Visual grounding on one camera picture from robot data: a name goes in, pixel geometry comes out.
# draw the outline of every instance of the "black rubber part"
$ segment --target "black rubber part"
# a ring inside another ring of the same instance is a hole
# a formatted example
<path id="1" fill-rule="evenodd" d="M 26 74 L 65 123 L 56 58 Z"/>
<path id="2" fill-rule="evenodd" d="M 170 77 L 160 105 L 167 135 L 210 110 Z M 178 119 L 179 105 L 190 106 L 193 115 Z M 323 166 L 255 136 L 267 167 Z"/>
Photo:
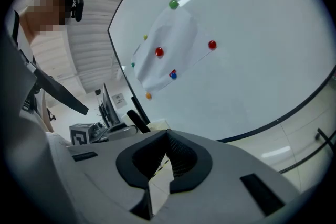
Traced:
<path id="1" fill-rule="evenodd" d="M 108 133 L 112 133 L 112 132 L 115 132 L 117 130 L 120 130 L 120 129 L 123 129 L 123 128 L 126 128 L 126 127 L 127 127 L 127 125 L 124 122 L 118 123 L 117 125 L 114 125 L 114 126 L 110 127 L 109 130 L 108 130 Z"/>
<path id="2" fill-rule="evenodd" d="M 202 146 L 167 131 L 169 147 L 167 157 L 173 168 L 174 180 L 170 182 L 170 193 L 193 190 L 208 176 L 212 169 L 210 153 Z"/>
<path id="3" fill-rule="evenodd" d="M 153 217 L 149 188 L 145 190 L 141 201 L 131 209 L 131 212 L 141 218 L 150 220 Z"/>
<path id="4" fill-rule="evenodd" d="M 96 152 L 89 151 L 89 152 L 73 155 L 72 157 L 74 158 L 75 162 L 80 162 L 80 161 L 84 161 L 86 159 L 90 159 L 90 158 L 97 157 L 97 156 L 98 154 Z"/>
<path id="5" fill-rule="evenodd" d="M 170 193 L 194 189 L 211 171 L 210 153 L 173 131 L 160 131 L 124 149 L 117 157 L 117 170 L 130 186 L 147 189 L 166 153 L 174 174 Z"/>
<path id="6" fill-rule="evenodd" d="M 265 216 L 279 210 L 285 204 L 255 174 L 240 178 Z"/>

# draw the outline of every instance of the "white paper sheet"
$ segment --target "white paper sheet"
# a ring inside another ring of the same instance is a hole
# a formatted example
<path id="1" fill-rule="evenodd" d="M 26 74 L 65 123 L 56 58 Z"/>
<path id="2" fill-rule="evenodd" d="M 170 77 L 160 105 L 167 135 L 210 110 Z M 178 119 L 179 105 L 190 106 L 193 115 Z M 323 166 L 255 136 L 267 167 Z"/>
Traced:
<path id="1" fill-rule="evenodd" d="M 122 93 L 112 96 L 112 100 L 117 109 L 123 108 L 124 106 L 127 105 L 124 95 Z"/>
<path id="2" fill-rule="evenodd" d="M 133 55 L 135 76 L 146 91 L 155 93 L 174 82 L 169 76 L 173 69 L 178 80 L 179 75 L 210 53 L 210 40 L 189 12 L 181 7 L 176 10 L 168 7 Z M 160 58 L 155 54 L 157 47 L 164 52 Z"/>

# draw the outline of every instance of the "black strip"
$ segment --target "black strip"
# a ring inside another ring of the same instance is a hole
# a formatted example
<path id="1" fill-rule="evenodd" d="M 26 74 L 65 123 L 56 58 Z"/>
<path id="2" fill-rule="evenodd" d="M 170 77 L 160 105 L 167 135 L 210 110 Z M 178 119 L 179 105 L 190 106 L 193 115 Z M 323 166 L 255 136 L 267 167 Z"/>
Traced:
<path id="1" fill-rule="evenodd" d="M 295 113 L 297 113 L 299 110 L 301 110 L 305 105 L 307 105 L 312 99 L 314 99 L 314 97 L 327 85 L 328 81 L 331 79 L 333 74 L 335 74 L 335 72 L 336 72 L 336 66 L 332 69 L 332 71 L 327 76 L 327 78 L 322 82 L 322 84 L 315 90 L 315 92 L 313 92 L 307 99 L 305 99 L 296 108 L 292 109 L 287 114 L 283 115 L 282 117 L 278 118 L 277 120 L 272 121 L 272 122 L 264 125 L 263 127 L 257 128 L 253 131 L 250 131 L 250 132 L 247 132 L 247 133 L 244 133 L 244 134 L 240 134 L 240 135 L 236 135 L 234 137 L 220 139 L 220 140 L 217 140 L 217 141 L 223 142 L 223 143 L 228 143 L 228 142 L 240 140 L 240 139 L 247 138 L 249 136 L 261 133 L 261 132 L 263 132 L 267 129 L 270 129 L 270 128 L 274 127 L 275 125 L 278 125 L 279 123 L 281 123 L 284 120 L 288 119 L 289 117 L 293 116 Z"/>
<path id="2" fill-rule="evenodd" d="M 62 84 L 58 83 L 56 80 L 45 74 L 36 65 L 34 65 L 34 67 L 36 68 L 34 75 L 36 76 L 37 83 L 41 88 L 43 88 L 52 97 L 69 108 L 76 110 L 83 115 L 88 113 L 89 109 L 76 97 L 74 97 Z"/>
<path id="3" fill-rule="evenodd" d="M 327 135 L 320 129 L 317 129 L 319 135 L 322 136 L 322 138 L 327 142 L 327 144 L 330 146 L 332 152 L 335 154 L 335 145 L 332 144 L 332 142 L 330 141 L 330 138 L 327 137 Z"/>
<path id="4" fill-rule="evenodd" d="M 336 131 L 334 131 L 332 133 L 332 135 L 330 135 L 329 140 L 332 140 L 334 138 L 334 136 L 336 135 Z M 328 144 L 328 142 L 324 142 L 320 147 L 318 147 L 314 152 L 310 153 L 307 157 L 303 158 L 302 160 L 298 161 L 297 163 L 279 171 L 279 173 L 283 174 L 285 172 L 291 171 L 294 168 L 298 167 L 299 165 L 305 163 L 307 160 L 309 160 L 311 157 L 314 157 L 321 149 L 323 149 L 326 145 Z"/>
<path id="5" fill-rule="evenodd" d="M 265 216 L 279 210 L 285 204 L 255 174 L 240 178 Z"/>
<path id="6" fill-rule="evenodd" d="M 111 45 L 112 45 L 112 49 L 113 49 L 115 58 L 117 59 L 117 61 L 118 61 L 118 63 L 119 63 L 120 66 L 121 66 L 121 62 L 120 62 L 120 60 L 119 60 L 119 57 L 118 57 L 117 52 L 115 51 L 115 47 L 114 47 L 114 44 L 113 44 L 113 41 L 112 41 L 112 38 L 111 38 L 111 35 L 110 35 L 110 32 L 109 32 L 109 29 L 110 29 L 110 27 L 111 27 L 111 24 L 112 24 L 112 22 L 113 22 L 113 19 L 114 19 L 114 17 L 115 17 L 115 14 L 117 13 L 117 11 L 118 11 L 118 9 L 119 9 L 119 7 L 120 7 L 122 1 L 123 1 L 123 0 L 121 0 L 121 1 L 119 2 L 118 7 L 117 7 L 117 9 L 115 10 L 115 12 L 114 12 L 114 14 L 113 14 L 113 17 L 112 17 L 112 19 L 111 19 L 111 22 L 110 22 L 110 24 L 109 24 L 109 27 L 107 28 L 107 33 L 108 33 L 109 38 L 110 38 L 110 41 L 111 41 Z M 122 68 L 121 68 L 120 70 L 121 70 L 122 74 L 124 75 L 124 77 L 125 77 L 125 79 L 126 79 L 127 85 L 128 85 L 128 87 L 130 88 L 130 90 L 131 90 L 131 92 L 132 92 L 132 95 L 133 95 L 134 99 L 136 100 L 136 102 L 139 104 L 139 107 L 140 107 L 141 110 L 143 111 L 143 109 L 142 109 L 142 107 L 141 107 L 141 104 L 140 104 L 140 102 L 138 101 L 137 96 L 135 95 L 135 93 L 134 93 L 134 91 L 133 91 L 133 88 L 131 87 L 130 83 L 128 82 L 128 79 L 127 79 L 127 77 L 126 77 L 126 75 L 125 75 L 125 73 L 124 73 L 124 70 L 123 70 Z"/>
<path id="7" fill-rule="evenodd" d="M 140 117 L 142 118 L 142 120 L 145 122 L 145 124 L 149 124 L 150 121 L 149 121 L 149 119 L 147 118 L 145 112 L 143 111 L 143 109 L 142 109 L 142 107 L 141 107 L 139 101 L 138 101 L 136 98 L 134 98 L 134 96 L 131 97 L 131 100 L 132 100 L 132 102 L 133 102 L 135 108 L 137 109 L 137 111 L 138 111 Z"/>
<path id="8" fill-rule="evenodd" d="M 97 156 L 98 154 L 96 152 L 89 151 L 89 152 L 73 155 L 72 157 L 74 158 L 75 162 L 80 162 L 80 161 L 84 161 L 86 159 L 90 159 L 90 158 L 97 157 Z"/>
<path id="9" fill-rule="evenodd" d="M 112 22 L 113 22 L 113 19 L 114 19 L 116 13 L 117 13 L 117 11 L 118 11 L 118 9 L 119 9 L 119 6 L 121 5 L 122 1 L 123 1 L 123 0 L 120 1 L 120 3 L 119 3 L 119 5 L 118 5 L 117 9 L 115 10 L 115 12 L 114 12 L 114 14 L 113 14 L 113 17 L 112 17 L 112 20 L 111 20 L 111 22 L 110 22 L 110 25 L 109 25 L 109 27 L 108 27 L 108 34 L 109 34 L 109 38 L 110 38 L 110 41 L 111 41 L 111 44 L 112 44 L 112 48 L 113 48 L 113 51 L 114 51 L 114 55 L 116 56 L 116 59 L 117 59 L 117 61 L 118 61 L 118 63 L 119 63 L 120 66 L 121 66 L 121 62 L 120 62 L 119 57 L 118 57 L 118 54 L 117 54 L 117 52 L 116 52 L 116 50 L 115 50 L 115 48 L 114 48 L 114 44 L 113 44 L 112 38 L 111 38 L 111 36 L 110 36 L 109 29 L 110 29 L 110 27 L 111 27 L 111 24 L 112 24 Z M 229 138 L 220 139 L 220 140 L 217 140 L 217 141 L 219 141 L 219 142 L 223 142 L 223 143 L 228 143 L 228 142 L 232 142 L 232 141 L 240 140 L 240 139 L 243 139 L 243 138 L 247 138 L 247 137 L 249 137 L 249 136 L 252 136 L 252 135 L 261 133 L 261 132 L 263 132 L 263 131 L 265 131 L 265 130 L 267 130 L 267 129 L 270 129 L 270 128 L 274 127 L 275 125 L 277 125 L 277 124 L 283 122 L 284 120 L 288 119 L 290 116 L 292 116 L 292 115 L 294 115 L 296 112 L 298 112 L 300 109 L 302 109 L 306 104 L 308 104 L 308 103 L 309 103 L 309 102 L 310 102 L 310 101 L 311 101 L 311 100 L 312 100 L 312 99 L 313 99 L 313 98 L 314 98 L 314 97 L 315 97 L 315 96 L 316 96 L 316 95 L 317 95 L 317 94 L 324 88 L 324 86 L 328 83 L 328 81 L 330 80 L 330 78 L 333 76 L 333 74 L 334 74 L 335 72 L 336 72 L 336 65 L 335 65 L 335 67 L 332 69 L 332 71 L 330 72 L 330 74 L 327 76 L 327 78 L 323 81 L 323 83 L 316 89 L 315 92 L 313 92 L 307 99 L 305 99 L 305 100 L 304 100 L 301 104 L 299 104 L 296 108 L 292 109 L 292 110 L 289 111 L 287 114 L 281 116 L 281 117 L 278 118 L 277 120 L 272 121 L 272 122 L 270 122 L 270 123 L 268 123 L 268 124 L 266 124 L 266 125 L 264 125 L 264 126 L 262 126 L 262 127 L 260 127 L 260 128 L 254 129 L 254 130 L 249 131 L 249 132 L 247 132 L 247 133 L 240 134 L 240 135 L 236 135 L 236 136 L 234 136 L 234 137 L 229 137 Z M 133 96 L 136 98 L 136 95 L 135 95 L 135 93 L 134 93 L 134 91 L 133 91 L 131 85 L 129 84 L 128 79 L 127 79 L 127 77 L 126 77 L 126 75 L 125 75 L 125 73 L 124 73 L 123 70 L 122 70 L 122 73 L 123 73 L 123 75 L 124 75 L 125 78 L 126 78 L 126 82 L 127 82 L 128 86 L 129 86 L 129 88 L 130 88 L 130 90 L 131 90 Z"/>
<path id="10" fill-rule="evenodd" d="M 12 37 L 16 43 L 16 45 L 18 45 L 17 43 L 17 35 L 19 33 L 19 24 L 20 24 L 20 16 L 19 14 L 16 12 L 16 10 L 14 11 L 15 13 L 15 19 L 14 19 L 14 27 L 13 27 L 13 34 Z"/>
<path id="11" fill-rule="evenodd" d="M 118 124 L 110 127 L 109 130 L 108 130 L 108 133 L 112 133 L 112 132 L 115 132 L 117 130 L 120 130 L 120 129 L 123 129 L 123 128 L 126 128 L 126 127 L 127 127 L 126 123 L 124 123 L 124 122 L 118 123 Z"/>
<path id="12" fill-rule="evenodd" d="M 105 143 L 105 142 L 109 142 L 109 139 L 103 139 L 103 140 L 98 140 L 97 143 Z"/>
<path id="13" fill-rule="evenodd" d="M 108 16 L 108 17 L 111 17 L 111 16 L 112 16 L 112 15 L 103 15 L 103 14 L 82 14 L 82 16 L 85 16 L 85 15 Z"/>

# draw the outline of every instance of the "white wall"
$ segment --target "white wall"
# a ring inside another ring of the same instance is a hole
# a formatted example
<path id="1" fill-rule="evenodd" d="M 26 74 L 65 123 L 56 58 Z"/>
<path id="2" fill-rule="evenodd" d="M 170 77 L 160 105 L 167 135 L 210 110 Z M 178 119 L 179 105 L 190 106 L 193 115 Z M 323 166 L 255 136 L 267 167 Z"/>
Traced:
<path id="1" fill-rule="evenodd" d="M 112 96 L 119 93 L 124 95 L 127 105 L 120 109 L 116 109 L 120 116 L 126 114 L 126 112 L 130 109 L 136 111 L 136 108 L 131 100 L 132 93 L 124 77 L 122 77 L 120 81 L 107 81 L 105 84 L 114 108 L 116 105 L 113 103 Z M 85 94 L 77 99 L 89 109 L 87 115 L 82 115 L 75 110 L 68 108 L 64 104 L 58 104 L 49 108 L 51 113 L 56 117 L 56 120 L 51 122 L 54 131 L 68 141 L 70 141 L 69 126 L 76 123 L 96 123 L 102 119 L 102 117 L 98 116 L 100 114 L 99 111 L 95 110 L 98 109 L 95 92 Z M 101 102 L 102 93 L 98 96 L 98 100 Z"/>
<path id="2" fill-rule="evenodd" d="M 135 106 L 134 106 L 134 104 L 131 100 L 131 97 L 133 96 L 132 92 L 131 92 L 130 88 L 128 87 L 126 79 L 124 78 L 124 76 L 122 76 L 119 81 L 105 82 L 105 85 L 106 85 L 107 91 L 109 92 L 109 95 L 110 95 L 112 104 L 114 106 L 114 109 L 116 109 L 116 104 L 113 102 L 112 96 L 116 95 L 116 94 L 119 94 L 119 93 L 122 93 L 124 95 L 124 98 L 126 100 L 127 105 L 122 107 L 122 108 L 116 109 L 116 111 L 118 112 L 118 114 L 120 116 L 123 116 L 124 114 L 126 114 L 127 111 L 129 111 L 131 109 L 133 109 L 135 112 L 137 112 L 137 110 L 136 110 L 136 108 L 135 108 Z"/>

